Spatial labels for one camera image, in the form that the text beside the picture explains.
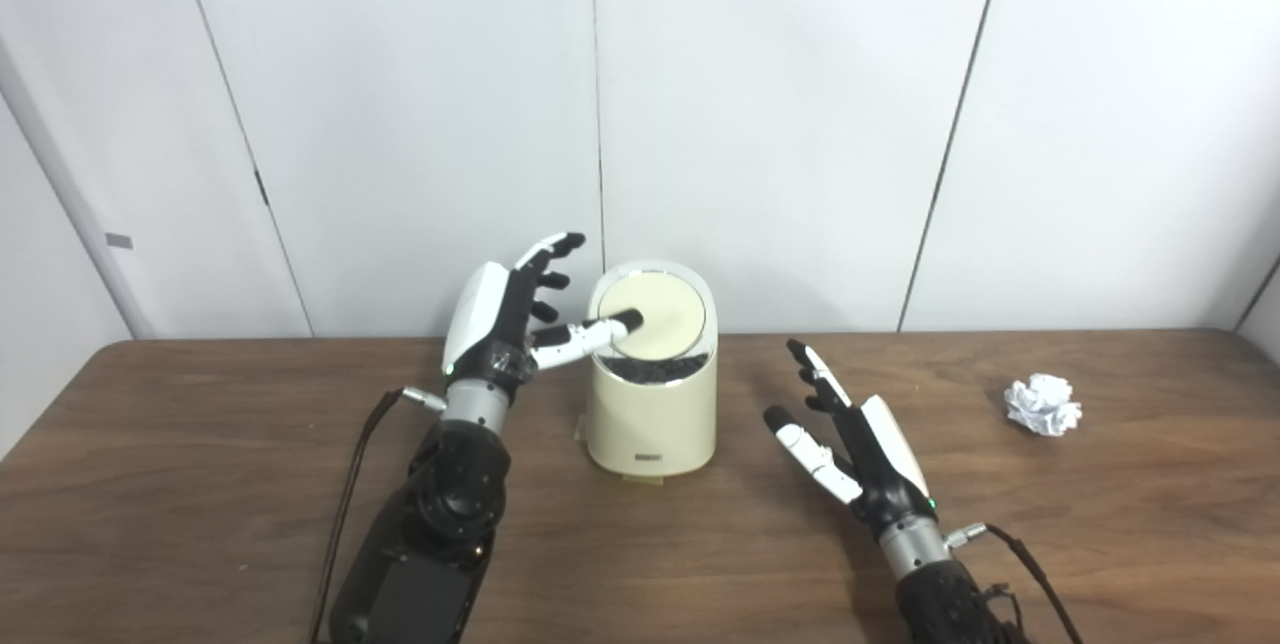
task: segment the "cable connector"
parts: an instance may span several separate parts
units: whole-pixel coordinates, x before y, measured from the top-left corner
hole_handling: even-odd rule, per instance
[[[415,385],[407,385],[402,392],[402,397],[412,402],[421,403],[424,407],[431,410],[435,414],[442,414],[445,407],[449,406],[443,397],[436,397],[435,394],[429,394],[421,389],[415,388]]]
[[[982,522],[970,524],[969,526],[957,529],[951,534],[947,534],[946,538],[942,539],[942,543],[946,544],[947,549],[959,549],[960,547],[964,547],[965,544],[973,542],[974,539],[982,536],[983,534],[987,534],[986,524]]]

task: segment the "black forearm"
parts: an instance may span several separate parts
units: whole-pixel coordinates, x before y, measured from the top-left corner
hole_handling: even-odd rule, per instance
[[[897,611],[914,644],[1015,644],[1016,629],[988,608],[969,570],[955,559],[919,567],[897,583]]]
[[[484,425],[439,421],[425,435],[334,599],[334,644],[457,641],[489,565],[509,466]]]

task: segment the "round lid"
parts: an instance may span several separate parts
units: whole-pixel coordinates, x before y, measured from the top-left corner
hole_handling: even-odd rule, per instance
[[[667,271],[636,271],[617,280],[600,298],[598,316],[628,309],[640,310],[644,326],[613,348],[634,360],[678,357],[698,343],[707,323],[698,291]]]

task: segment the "black cable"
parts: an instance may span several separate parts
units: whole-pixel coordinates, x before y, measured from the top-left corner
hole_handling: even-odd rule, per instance
[[[338,543],[342,540],[342,525],[347,521],[347,507],[351,506],[351,495],[356,490],[356,478],[360,476],[360,463],[365,461],[365,447],[369,438],[378,429],[378,423],[398,402],[403,389],[383,394],[381,401],[369,412],[365,428],[356,440],[356,452],[351,455],[351,465],[347,466],[347,484],[343,485],[342,497],[338,499],[338,513],[333,517],[333,527],[329,530],[329,545],[325,547],[324,563],[320,566],[320,592],[316,593],[315,611],[311,615],[311,635],[307,644],[317,644],[320,626],[324,624],[324,606],[329,599],[329,584],[333,580],[334,558],[338,557]]]
[[[1018,603],[1018,594],[1010,592],[1007,584],[992,584],[982,595],[988,602],[992,599],[1009,599],[1009,603],[1014,606],[1014,625],[1018,626],[1018,631],[1023,631],[1023,607]]]
[[[1010,551],[1018,557],[1018,561],[1023,562],[1027,571],[1041,585],[1044,590],[1044,595],[1048,597],[1048,602],[1053,604],[1053,611],[1057,612],[1057,618],[1062,621],[1062,629],[1066,630],[1066,636],[1071,640],[1071,644],[1084,644],[1080,639],[1080,632],[1075,630],[1075,624],[1071,621],[1071,616],[1066,613],[1066,607],[1062,606],[1062,600],[1057,598],[1057,592],[1053,592],[1053,585],[1048,583],[1048,575],[1044,574],[1039,563],[1036,562],[1036,557],[1032,556],[1030,551],[1027,549],[1027,544],[1023,544],[1021,539],[1014,539],[1007,531],[1000,529],[993,524],[988,524],[987,531],[998,536],[1005,544],[1009,544]]]
[[[1012,592],[1010,592],[1009,593],[1009,599],[1014,604],[1014,625],[1018,627],[1018,631],[1021,631],[1021,632],[1025,634],[1027,630],[1023,629],[1023,607],[1021,607],[1021,604],[1018,603],[1018,594],[1014,594]]]

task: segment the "wooden tabletop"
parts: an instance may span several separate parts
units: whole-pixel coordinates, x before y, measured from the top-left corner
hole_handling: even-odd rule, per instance
[[[760,423],[804,385],[783,337],[726,337],[719,444],[654,487],[595,467],[573,429],[588,370],[526,385],[507,419],[508,508],[467,644],[900,643],[867,531]],[[1091,644],[1280,638],[1280,371],[1219,332],[806,338],[850,394],[893,407],[943,527],[1023,538]],[[87,362],[0,463],[4,641],[301,643],[361,423],[403,384],[438,390],[438,341],[131,342]],[[1002,389],[1069,378],[1080,429],[1009,424]],[[339,572],[429,416],[367,455]],[[1009,581],[1064,641],[1004,545],[960,558]]]

